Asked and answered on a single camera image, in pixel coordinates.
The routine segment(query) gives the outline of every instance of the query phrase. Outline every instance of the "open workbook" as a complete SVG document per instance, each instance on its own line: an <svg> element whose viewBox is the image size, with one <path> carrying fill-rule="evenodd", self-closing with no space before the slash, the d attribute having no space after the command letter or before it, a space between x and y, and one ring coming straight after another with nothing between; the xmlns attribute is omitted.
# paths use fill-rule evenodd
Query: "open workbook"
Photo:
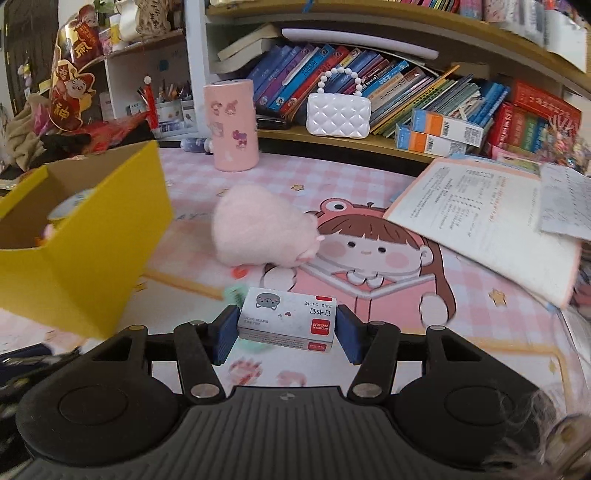
<svg viewBox="0 0 591 480"><path fill-rule="evenodd" d="M538 228L540 178L501 165L435 159L384 218L566 307L580 241Z"/></svg>

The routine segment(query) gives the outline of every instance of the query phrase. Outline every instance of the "medicine box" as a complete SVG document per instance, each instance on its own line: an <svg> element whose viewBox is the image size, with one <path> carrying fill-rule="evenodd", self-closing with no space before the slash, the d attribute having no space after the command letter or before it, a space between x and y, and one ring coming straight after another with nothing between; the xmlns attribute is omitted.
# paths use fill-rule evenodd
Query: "medicine box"
<svg viewBox="0 0 591 480"><path fill-rule="evenodd" d="M448 157L454 153L466 153L466 144L435 137L434 135L412 132L405 125L396 126L396 147L413 152L429 153L438 157Z"/></svg>
<svg viewBox="0 0 591 480"><path fill-rule="evenodd" d="M455 140L474 147L482 143L483 129L461 118L414 109L411 130L436 137Z"/></svg>

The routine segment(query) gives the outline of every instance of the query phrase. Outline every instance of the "hair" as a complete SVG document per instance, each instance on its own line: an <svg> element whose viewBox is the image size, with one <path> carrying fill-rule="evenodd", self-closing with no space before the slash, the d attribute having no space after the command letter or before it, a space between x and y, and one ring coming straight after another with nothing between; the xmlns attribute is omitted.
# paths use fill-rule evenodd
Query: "hair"
<svg viewBox="0 0 591 480"><path fill-rule="evenodd" d="M372 203L367 205L353 205L357 208L385 212L383 208L373 207ZM415 239L403 227L389 222L386 219L363 215L362 213L351 213L333 217L322 223L324 212L309 212L315 214L320 222L318 232L321 235L330 235L332 233L342 233L344 235L356 236L358 238L370 238L371 240L381 240L393 244L408 244L415 250L419 249ZM443 258L439 244L421 237L425 244L433 253L433 262L421 267L421 275L432 273L435 275L435 293L439 295L447 306L447 319L449 320L456 313L456 299L453 296L452 288L449 286L443 271Z"/></svg>

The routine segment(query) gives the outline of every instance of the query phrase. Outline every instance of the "plastic bottle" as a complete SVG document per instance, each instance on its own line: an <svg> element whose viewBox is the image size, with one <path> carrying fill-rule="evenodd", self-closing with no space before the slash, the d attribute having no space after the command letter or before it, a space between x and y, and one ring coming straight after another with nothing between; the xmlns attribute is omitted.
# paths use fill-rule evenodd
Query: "plastic bottle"
<svg viewBox="0 0 591 480"><path fill-rule="evenodd" d="M213 142L211 138L183 138L181 148L185 152L213 154Z"/></svg>

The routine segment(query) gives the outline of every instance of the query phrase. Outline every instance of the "pearl bead handle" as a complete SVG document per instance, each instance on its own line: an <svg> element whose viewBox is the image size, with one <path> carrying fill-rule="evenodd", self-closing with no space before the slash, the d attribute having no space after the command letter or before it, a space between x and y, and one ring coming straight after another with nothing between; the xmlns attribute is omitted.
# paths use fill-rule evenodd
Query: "pearl bead handle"
<svg viewBox="0 0 591 480"><path fill-rule="evenodd" d="M326 82L330 77L336 75L337 73L344 73L345 75L351 76L351 78L355 81L355 91L353 94L360 97L363 86L361 85L362 80L361 78L359 78L359 73L353 72L351 69L346 69L343 67L334 67L331 70L326 70L326 72L324 72L320 76L320 81L318 82L318 90L316 90L316 93L324 93L324 87L326 86Z"/></svg>

